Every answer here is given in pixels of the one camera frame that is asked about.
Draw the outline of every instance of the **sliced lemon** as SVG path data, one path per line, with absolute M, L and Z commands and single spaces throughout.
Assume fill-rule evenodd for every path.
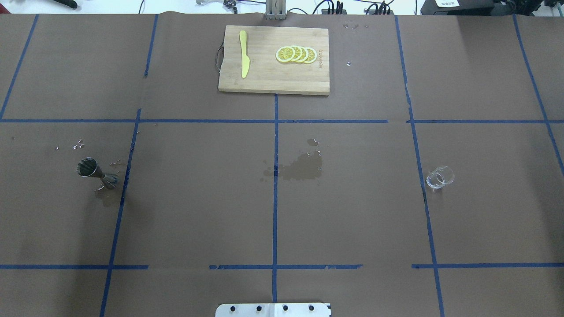
M 302 59 L 302 50 L 301 50 L 301 46 L 297 46 L 297 45 L 292 45 L 292 48 L 294 48 L 294 58 L 292 59 L 292 61 L 297 61 L 298 59 Z
M 296 60 L 296 63 L 303 63 L 307 59 L 307 49 L 300 46 L 299 49 L 302 51 L 302 58 Z
M 283 46 L 276 51 L 276 59 L 281 63 L 287 63 L 294 58 L 295 53 L 292 46 Z
M 311 47 L 305 47 L 307 51 L 307 59 L 303 61 L 304 64 L 311 64 L 317 59 L 317 52 Z

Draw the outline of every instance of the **black handle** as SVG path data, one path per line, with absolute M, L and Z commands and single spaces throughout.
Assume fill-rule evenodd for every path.
M 69 6 L 73 9 L 78 8 L 78 5 L 76 4 L 76 2 L 74 0 L 55 0 L 55 1 L 59 2 L 62 5 Z

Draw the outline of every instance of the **fallen jigger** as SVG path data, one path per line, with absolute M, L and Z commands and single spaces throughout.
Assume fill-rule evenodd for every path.
M 112 190 L 120 179 L 115 174 L 104 174 L 98 166 L 98 162 L 92 157 L 83 158 L 76 166 L 76 172 L 82 177 L 96 177 L 102 180 L 104 187 Z

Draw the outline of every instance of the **white background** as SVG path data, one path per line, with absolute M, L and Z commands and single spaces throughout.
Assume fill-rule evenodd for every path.
M 73 10 L 67 6 L 61 5 L 53 0 L 0 0 L 12 13 L 27 14 L 136 14 L 139 11 L 139 5 L 142 0 L 75 0 L 78 8 Z M 286 9 L 298 7 L 304 9 L 307 13 L 312 13 L 315 5 L 320 0 L 287 0 Z M 418 10 L 421 8 L 425 0 L 418 0 Z M 364 14 L 364 9 L 370 4 L 357 2 L 353 0 L 345 0 L 344 9 L 348 14 Z M 397 15 L 413 15 L 415 12 L 415 0 L 395 0 L 390 5 L 391 9 Z M 239 13 L 260 12 L 265 13 L 265 6 L 251 3 L 238 3 Z M 324 3 L 320 8 L 327 8 Z M 196 4 L 196 0 L 145 0 L 142 13 L 156 14 L 166 11 L 176 11 L 182 13 L 212 13 L 212 14 L 232 14 L 223 7 L 223 0 L 211 0 L 204 5 Z M 541 6 L 535 12 L 537 16 L 558 16 L 558 10 Z

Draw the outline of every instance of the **white sticker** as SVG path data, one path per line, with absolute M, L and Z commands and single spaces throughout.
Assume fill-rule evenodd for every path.
M 460 7 L 458 0 L 435 0 L 439 8 Z

